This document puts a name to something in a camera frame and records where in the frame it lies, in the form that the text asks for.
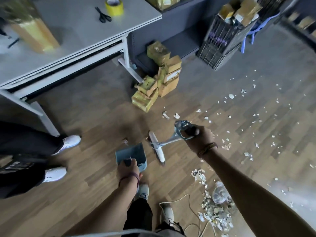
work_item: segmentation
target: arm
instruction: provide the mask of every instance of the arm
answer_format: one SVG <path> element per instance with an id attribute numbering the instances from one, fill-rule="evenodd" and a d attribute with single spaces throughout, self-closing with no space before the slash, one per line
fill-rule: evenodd
<path id="1" fill-rule="evenodd" d="M 137 175 L 139 169 L 137 162 L 132 159 L 131 166 L 125 166 L 124 161 L 118 166 L 118 179 L 122 179 L 130 172 Z M 71 228 L 64 236 L 102 233 L 118 230 L 118 225 L 126 219 L 126 213 L 137 191 L 137 178 L 135 176 L 123 179 L 120 186 L 109 195 L 96 209 L 77 225 Z"/>
<path id="2" fill-rule="evenodd" d="M 197 154 L 214 140 L 211 130 L 204 126 L 196 127 L 197 135 L 186 143 Z M 214 169 L 257 237 L 316 236 L 316 232 L 298 214 L 237 170 L 216 147 L 200 158 Z"/>

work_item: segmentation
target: yellow packing tape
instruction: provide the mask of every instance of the yellow packing tape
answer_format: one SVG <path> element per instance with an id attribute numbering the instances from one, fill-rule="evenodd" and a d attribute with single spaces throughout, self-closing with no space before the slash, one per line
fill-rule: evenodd
<path id="1" fill-rule="evenodd" d="M 120 16 L 124 13 L 124 7 L 121 0 L 106 0 L 105 7 L 111 17 Z"/>

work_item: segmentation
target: white sneaker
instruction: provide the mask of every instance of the white sneaker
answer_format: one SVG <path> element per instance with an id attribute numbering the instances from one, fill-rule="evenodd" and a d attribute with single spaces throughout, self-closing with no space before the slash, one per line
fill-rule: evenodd
<path id="1" fill-rule="evenodd" d="M 57 167 L 45 170 L 45 179 L 43 182 L 57 181 L 63 178 L 67 173 L 66 167 Z"/>
<path id="2" fill-rule="evenodd" d="M 78 145 L 80 141 L 81 141 L 81 137 L 79 135 L 70 135 L 66 137 L 65 139 L 63 139 L 63 142 L 64 142 L 63 147 L 61 147 L 61 149 L 53 155 L 57 155 L 65 149 Z"/>
<path id="3" fill-rule="evenodd" d="M 168 225 L 172 225 L 174 223 L 174 215 L 173 210 L 170 205 L 163 204 L 161 205 L 162 211 L 160 213 L 160 223 L 166 222 Z"/>
<path id="4" fill-rule="evenodd" d="M 135 200 L 138 198 L 142 198 L 145 200 L 148 200 L 149 196 L 149 186 L 148 184 L 140 184 L 138 187 L 138 191 L 135 195 Z"/>

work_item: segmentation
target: black pants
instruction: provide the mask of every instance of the black pants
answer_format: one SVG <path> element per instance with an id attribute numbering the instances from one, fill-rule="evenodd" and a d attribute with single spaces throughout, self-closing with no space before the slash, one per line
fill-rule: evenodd
<path id="1" fill-rule="evenodd" d="M 147 201 L 139 198 L 134 201 L 127 211 L 127 220 L 125 221 L 123 229 L 144 229 L 152 231 L 153 213 Z M 176 223 L 180 229 L 178 231 L 184 235 L 184 231 L 179 223 Z M 176 231 L 174 227 L 168 225 L 166 222 L 160 224 L 156 230 L 170 229 Z M 124 237 L 137 237 L 139 234 L 122 235 Z"/>
<path id="2" fill-rule="evenodd" d="M 0 155 L 32 154 L 49 156 L 61 149 L 63 140 L 30 127 L 0 121 Z M 25 167 L 0 171 L 0 198 L 29 191 L 45 178 L 45 165 L 28 163 Z"/>

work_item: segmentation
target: blue plastic chair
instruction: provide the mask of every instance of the blue plastic chair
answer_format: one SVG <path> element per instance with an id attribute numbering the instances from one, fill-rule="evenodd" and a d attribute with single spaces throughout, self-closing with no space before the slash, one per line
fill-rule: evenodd
<path id="1" fill-rule="evenodd" d="M 277 17 L 278 15 L 280 15 L 280 12 L 272 17 L 267 18 L 263 23 L 256 23 L 255 26 L 253 27 L 246 35 L 245 39 L 242 42 L 241 45 L 241 53 L 244 54 L 245 53 L 245 46 L 246 46 L 246 38 L 248 35 L 251 35 L 251 45 L 253 45 L 253 42 L 255 41 L 255 33 L 260 31 L 262 28 L 265 27 L 265 25 L 268 23 L 268 21 L 270 21 L 272 18 Z"/>

